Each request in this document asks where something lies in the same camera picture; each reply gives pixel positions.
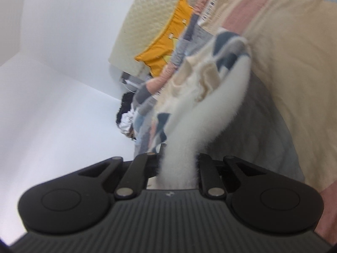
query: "patchwork bedding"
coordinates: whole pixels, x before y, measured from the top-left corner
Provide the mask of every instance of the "patchwork bedding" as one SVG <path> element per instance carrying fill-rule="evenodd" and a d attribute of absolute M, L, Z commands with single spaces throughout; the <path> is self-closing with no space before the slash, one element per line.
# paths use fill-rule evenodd
<path fill-rule="evenodd" d="M 184 58 L 204 47 L 219 27 L 242 35 L 252 57 L 247 94 L 207 152 L 214 159 L 238 156 L 317 189 L 325 211 L 316 231 L 336 243 L 336 24 L 337 0 L 197 0 L 171 61 L 134 97 L 135 155 L 153 150 L 160 90 Z"/>

